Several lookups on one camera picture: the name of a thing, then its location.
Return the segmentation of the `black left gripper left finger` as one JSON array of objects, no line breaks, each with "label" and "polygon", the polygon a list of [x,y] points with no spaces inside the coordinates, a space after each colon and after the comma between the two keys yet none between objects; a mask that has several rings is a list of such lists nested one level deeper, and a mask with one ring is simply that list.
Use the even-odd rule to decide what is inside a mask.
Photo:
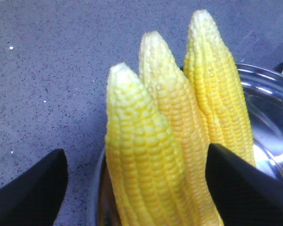
[{"label": "black left gripper left finger", "polygon": [[0,188],[0,226],[52,226],[67,184],[65,152],[55,149]]}]

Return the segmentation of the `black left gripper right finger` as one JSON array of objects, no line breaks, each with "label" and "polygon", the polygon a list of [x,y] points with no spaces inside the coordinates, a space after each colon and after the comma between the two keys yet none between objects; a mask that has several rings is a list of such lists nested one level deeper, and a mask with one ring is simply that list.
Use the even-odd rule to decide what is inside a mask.
[{"label": "black left gripper right finger", "polygon": [[220,144],[208,147],[209,192],[226,226],[283,226],[283,182]]}]

